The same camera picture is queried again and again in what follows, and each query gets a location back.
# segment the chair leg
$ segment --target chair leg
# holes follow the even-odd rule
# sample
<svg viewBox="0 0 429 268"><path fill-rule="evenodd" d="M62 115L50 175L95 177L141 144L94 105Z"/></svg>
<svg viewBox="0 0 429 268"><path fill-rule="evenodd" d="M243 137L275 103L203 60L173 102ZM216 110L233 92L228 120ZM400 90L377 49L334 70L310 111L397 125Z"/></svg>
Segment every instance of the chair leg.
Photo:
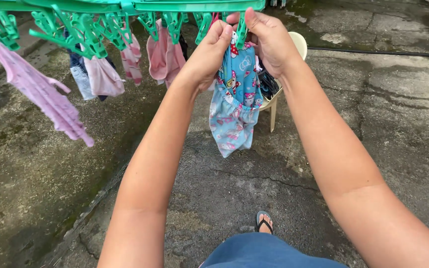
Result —
<svg viewBox="0 0 429 268"><path fill-rule="evenodd" d="M276 107L277 107L277 98L274 100L274 103L271 106L271 133L274 131L274 125L276 124Z"/></svg>

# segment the left hand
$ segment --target left hand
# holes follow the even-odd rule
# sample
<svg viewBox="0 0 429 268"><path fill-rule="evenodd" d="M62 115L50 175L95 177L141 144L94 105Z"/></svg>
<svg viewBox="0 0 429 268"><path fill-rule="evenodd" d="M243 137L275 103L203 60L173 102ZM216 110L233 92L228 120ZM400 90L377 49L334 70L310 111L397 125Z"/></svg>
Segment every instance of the left hand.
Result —
<svg viewBox="0 0 429 268"><path fill-rule="evenodd" d="M213 83L232 33L231 25L217 20L183 66L181 73L195 83L198 93L207 90Z"/></svg>

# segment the right hand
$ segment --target right hand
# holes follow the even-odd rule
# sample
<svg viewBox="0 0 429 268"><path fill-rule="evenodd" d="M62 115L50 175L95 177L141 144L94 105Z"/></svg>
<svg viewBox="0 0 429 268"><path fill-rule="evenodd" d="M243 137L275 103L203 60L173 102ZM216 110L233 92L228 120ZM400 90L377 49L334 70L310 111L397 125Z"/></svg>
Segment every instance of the right hand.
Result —
<svg viewBox="0 0 429 268"><path fill-rule="evenodd" d="M239 16L239 12L233 13L226 21L234 24L233 28L236 29ZM280 78L287 71L289 62L300 58L286 28L279 19L255 12L252 8L246 10L245 22L249 30L246 42L251 41L258 46L256 53L267 71L274 78Z"/></svg>

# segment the pink towel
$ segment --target pink towel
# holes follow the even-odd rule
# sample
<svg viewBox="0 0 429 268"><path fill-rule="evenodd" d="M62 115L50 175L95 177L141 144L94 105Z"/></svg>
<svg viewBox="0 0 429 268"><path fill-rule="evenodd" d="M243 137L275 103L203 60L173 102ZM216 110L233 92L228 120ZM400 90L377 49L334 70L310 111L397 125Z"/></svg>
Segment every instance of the pink towel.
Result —
<svg viewBox="0 0 429 268"><path fill-rule="evenodd" d="M150 75L158 81L158 84L170 84L186 63L180 43L173 45L172 38L167 28L162 27L162 20L156 21L158 41L150 36L147 41L148 60L150 61Z"/></svg>
<svg viewBox="0 0 429 268"><path fill-rule="evenodd" d="M116 97L125 92L123 82L117 71L105 59L98 59L93 56L92 59L84 57L85 68L89 76L92 95L105 95Z"/></svg>
<svg viewBox="0 0 429 268"><path fill-rule="evenodd" d="M134 34L131 33L131 35L131 44L128 44L128 42L123 39L123 42L127 45L127 48L120 52L120 56L122 58L122 65L127 79L132 79L135 85L138 86L142 82L142 72L138 66L138 62L140 61L142 54L140 53L140 44L138 43Z"/></svg>
<svg viewBox="0 0 429 268"><path fill-rule="evenodd" d="M0 63L6 70L8 83L14 85L36 104L54 122L57 131L64 131L73 140L83 139L88 147L94 145L94 140L87 135L84 125L79 121L79 112L66 96L57 92L54 85L67 93L71 92L69 88L43 75L1 43Z"/></svg>

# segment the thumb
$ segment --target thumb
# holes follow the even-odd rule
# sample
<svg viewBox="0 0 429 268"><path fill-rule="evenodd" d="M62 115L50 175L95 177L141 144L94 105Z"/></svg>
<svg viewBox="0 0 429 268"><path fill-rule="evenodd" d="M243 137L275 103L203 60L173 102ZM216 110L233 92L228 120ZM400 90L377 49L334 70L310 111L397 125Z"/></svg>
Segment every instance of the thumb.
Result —
<svg viewBox="0 0 429 268"><path fill-rule="evenodd" d="M253 8L248 8L245 12L245 22L247 28L258 37L263 36L269 32L268 27L259 18L258 14L254 12Z"/></svg>
<svg viewBox="0 0 429 268"><path fill-rule="evenodd" d="M229 24L225 25L223 33L219 36L219 39L216 42L216 46L219 47L220 50L225 51L231 43L232 34L233 27Z"/></svg>

